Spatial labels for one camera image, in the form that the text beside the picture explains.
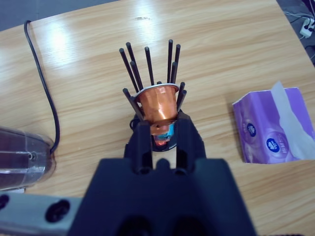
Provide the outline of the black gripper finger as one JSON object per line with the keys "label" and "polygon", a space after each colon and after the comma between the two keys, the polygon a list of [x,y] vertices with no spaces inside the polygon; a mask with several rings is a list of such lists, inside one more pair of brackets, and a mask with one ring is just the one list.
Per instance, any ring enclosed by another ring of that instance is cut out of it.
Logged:
{"label": "black gripper finger", "polygon": [[194,170],[197,159],[206,158],[204,142],[189,115],[179,111],[176,121],[176,168]]}
{"label": "black gripper finger", "polygon": [[141,121],[125,146],[124,158],[131,162],[135,174],[147,174],[153,169],[150,125]]}

